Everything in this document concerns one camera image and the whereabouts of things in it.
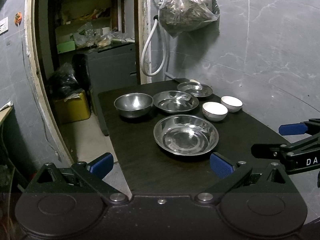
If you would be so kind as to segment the white bowl dark rim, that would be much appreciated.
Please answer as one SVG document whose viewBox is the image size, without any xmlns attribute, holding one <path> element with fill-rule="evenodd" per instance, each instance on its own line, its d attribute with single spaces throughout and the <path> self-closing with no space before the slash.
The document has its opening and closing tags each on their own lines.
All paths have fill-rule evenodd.
<svg viewBox="0 0 320 240">
<path fill-rule="evenodd" d="M 242 109 L 243 103 L 240 99 L 233 96 L 223 96 L 221 98 L 221 104 L 223 104 L 230 113 L 235 113 Z"/>
</svg>

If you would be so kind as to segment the white wall switch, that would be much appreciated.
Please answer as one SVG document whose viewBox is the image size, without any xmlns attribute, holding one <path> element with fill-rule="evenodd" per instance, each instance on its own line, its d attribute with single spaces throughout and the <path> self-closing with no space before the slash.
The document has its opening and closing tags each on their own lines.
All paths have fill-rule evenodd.
<svg viewBox="0 0 320 240">
<path fill-rule="evenodd" d="M 3 18 L 0 20 L 0 35 L 7 32 L 9 29 L 8 27 L 8 17 Z"/>
</svg>

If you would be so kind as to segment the medium steel plate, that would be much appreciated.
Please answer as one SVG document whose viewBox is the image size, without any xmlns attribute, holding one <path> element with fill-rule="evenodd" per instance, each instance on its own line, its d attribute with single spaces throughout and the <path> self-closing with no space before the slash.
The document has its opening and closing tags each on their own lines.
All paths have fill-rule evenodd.
<svg viewBox="0 0 320 240">
<path fill-rule="evenodd" d="M 185 113 L 194 110 L 199 105 L 199 100 L 189 93 L 169 90 L 155 94 L 153 103 L 167 113 Z"/>
</svg>

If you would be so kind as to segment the deep steel bowl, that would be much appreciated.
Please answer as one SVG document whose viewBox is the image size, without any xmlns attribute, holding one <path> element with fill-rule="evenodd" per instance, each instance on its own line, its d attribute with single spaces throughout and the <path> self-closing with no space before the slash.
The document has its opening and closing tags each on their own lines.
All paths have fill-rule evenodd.
<svg viewBox="0 0 320 240">
<path fill-rule="evenodd" d="M 153 97 L 144 93 L 124 94 L 114 101 L 114 107 L 125 118 L 138 118 L 153 107 Z"/>
</svg>

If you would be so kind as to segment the green box on shelf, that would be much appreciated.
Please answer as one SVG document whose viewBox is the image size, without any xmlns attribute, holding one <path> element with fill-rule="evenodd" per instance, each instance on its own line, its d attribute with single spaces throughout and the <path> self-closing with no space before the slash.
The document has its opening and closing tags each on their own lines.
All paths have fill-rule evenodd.
<svg viewBox="0 0 320 240">
<path fill-rule="evenodd" d="M 75 50 L 75 42 L 74 41 L 68 41 L 63 42 L 57 45 L 57 53 L 62 54 L 69 51 Z"/>
</svg>

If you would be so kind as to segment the large steel plate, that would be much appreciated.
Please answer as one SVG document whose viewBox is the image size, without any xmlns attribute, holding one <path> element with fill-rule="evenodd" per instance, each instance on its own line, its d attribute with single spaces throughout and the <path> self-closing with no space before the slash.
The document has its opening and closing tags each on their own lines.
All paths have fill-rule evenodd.
<svg viewBox="0 0 320 240">
<path fill-rule="evenodd" d="M 161 119 L 154 126 L 153 137 L 158 146 L 181 156 L 206 154 L 219 142 L 219 133 L 211 122 L 186 114 Z"/>
</svg>

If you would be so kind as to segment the grey cabinet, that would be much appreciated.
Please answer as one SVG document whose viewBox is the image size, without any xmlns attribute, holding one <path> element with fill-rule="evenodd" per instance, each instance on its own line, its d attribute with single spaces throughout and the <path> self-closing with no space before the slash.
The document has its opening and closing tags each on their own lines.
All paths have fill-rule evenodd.
<svg viewBox="0 0 320 240">
<path fill-rule="evenodd" d="M 86 62 L 92 92 L 95 96 L 138 83 L 136 50 L 133 43 L 87 53 Z"/>
</svg>

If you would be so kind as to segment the orange wall hook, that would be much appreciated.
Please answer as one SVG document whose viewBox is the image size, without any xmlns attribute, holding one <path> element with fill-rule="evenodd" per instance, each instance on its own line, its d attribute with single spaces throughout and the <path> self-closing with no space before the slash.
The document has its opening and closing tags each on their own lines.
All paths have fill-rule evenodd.
<svg viewBox="0 0 320 240">
<path fill-rule="evenodd" d="M 21 12 L 18 12 L 15 14 L 14 23 L 16 26 L 20 26 L 21 22 L 23 20 L 23 15 Z"/>
</svg>

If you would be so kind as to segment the black garbage bag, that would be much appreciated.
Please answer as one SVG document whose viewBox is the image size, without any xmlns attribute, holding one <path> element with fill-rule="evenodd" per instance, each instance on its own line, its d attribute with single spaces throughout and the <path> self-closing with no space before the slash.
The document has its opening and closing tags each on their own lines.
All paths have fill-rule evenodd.
<svg viewBox="0 0 320 240">
<path fill-rule="evenodd" d="M 73 66 L 66 62 L 49 78 L 49 90 L 54 100 L 62 100 L 81 89 Z"/>
</svg>

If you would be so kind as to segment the white bowl red rim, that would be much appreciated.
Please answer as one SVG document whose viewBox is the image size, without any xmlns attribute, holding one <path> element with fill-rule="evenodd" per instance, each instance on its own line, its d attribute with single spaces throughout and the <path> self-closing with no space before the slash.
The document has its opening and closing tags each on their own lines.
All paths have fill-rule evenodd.
<svg viewBox="0 0 320 240">
<path fill-rule="evenodd" d="M 228 109 L 218 102 L 205 102 L 202 105 L 202 113 L 210 121 L 221 121 L 227 116 Z"/>
</svg>

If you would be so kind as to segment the plastic bag on wall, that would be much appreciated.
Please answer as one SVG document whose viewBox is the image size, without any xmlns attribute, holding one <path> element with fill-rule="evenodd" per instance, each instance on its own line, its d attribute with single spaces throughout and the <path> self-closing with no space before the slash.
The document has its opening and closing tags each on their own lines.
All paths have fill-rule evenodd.
<svg viewBox="0 0 320 240">
<path fill-rule="evenodd" d="M 163 0 L 158 18 L 163 29 L 175 38 L 217 21 L 220 9 L 216 0 Z"/>
</svg>

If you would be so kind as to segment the yellow bin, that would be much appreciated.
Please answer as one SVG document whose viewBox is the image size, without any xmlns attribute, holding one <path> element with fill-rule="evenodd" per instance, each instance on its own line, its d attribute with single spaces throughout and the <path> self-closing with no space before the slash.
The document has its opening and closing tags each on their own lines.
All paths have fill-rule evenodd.
<svg viewBox="0 0 320 240">
<path fill-rule="evenodd" d="M 55 101 L 54 106 L 57 117 L 63 124 L 87 120 L 91 116 L 91 110 L 89 109 L 84 90 Z"/>
</svg>

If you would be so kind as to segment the small steel plate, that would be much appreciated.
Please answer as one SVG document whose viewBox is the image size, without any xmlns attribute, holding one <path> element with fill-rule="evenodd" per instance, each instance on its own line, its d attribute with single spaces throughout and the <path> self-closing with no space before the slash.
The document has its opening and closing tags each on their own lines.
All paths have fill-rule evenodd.
<svg viewBox="0 0 320 240">
<path fill-rule="evenodd" d="M 182 92 L 189 93 L 197 98 L 206 98 L 213 94 L 213 89 L 199 82 L 183 82 L 177 85 L 177 89 Z"/>
</svg>

